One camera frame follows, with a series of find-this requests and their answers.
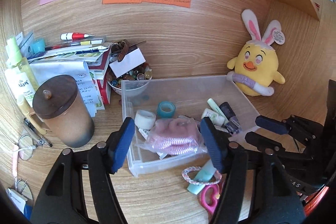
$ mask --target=red and white pen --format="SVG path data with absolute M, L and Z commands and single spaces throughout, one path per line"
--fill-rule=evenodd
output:
M 61 34 L 61 40 L 78 40 L 78 39 L 84 39 L 87 37 L 94 37 L 94 35 L 78 33 L 78 32 L 68 32 L 68 33 Z

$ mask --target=braided bracelet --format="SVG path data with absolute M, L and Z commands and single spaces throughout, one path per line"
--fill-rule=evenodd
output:
M 184 178 L 184 180 L 186 180 L 190 184 L 196 184 L 196 185 L 214 185 L 214 184 L 218 184 L 221 181 L 222 174 L 219 173 L 218 170 L 216 170 L 216 172 L 213 175 L 216 179 L 216 181 L 213 181 L 213 182 L 194 181 L 188 176 L 189 172 L 200 171 L 201 169 L 202 169 L 202 167 L 199 167 L 199 166 L 188 167 L 188 168 L 186 168 L 182 171 L 182 177 Z

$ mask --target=tape roll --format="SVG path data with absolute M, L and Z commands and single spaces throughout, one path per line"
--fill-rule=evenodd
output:
M 153 128 L 156 115 L 153 112 L 140 109 L 135 114 L 134 123 L 138 128 L 150 130 Z
M 175 105 L 172 102 L 163 101 L 157 106 L 157 115 L 161 118 L 172 118 L 175 110 Z

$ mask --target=blue cup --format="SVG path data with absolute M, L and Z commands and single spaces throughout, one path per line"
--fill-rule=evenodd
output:
M 39 38 L 34 41 L 32 45 L 34 54 L 45 51 L 45 42 L 43 38 Z

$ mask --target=plush toy tag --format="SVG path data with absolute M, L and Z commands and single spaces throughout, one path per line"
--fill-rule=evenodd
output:
M 272 37 L 274 39 L 274 42 L 279 44 L 279 45 L 282 45 L 285 42 L 285 35 L 283 34 L 282 31 L 280 31 L 278 29 L 275 29 L 272 32 Z

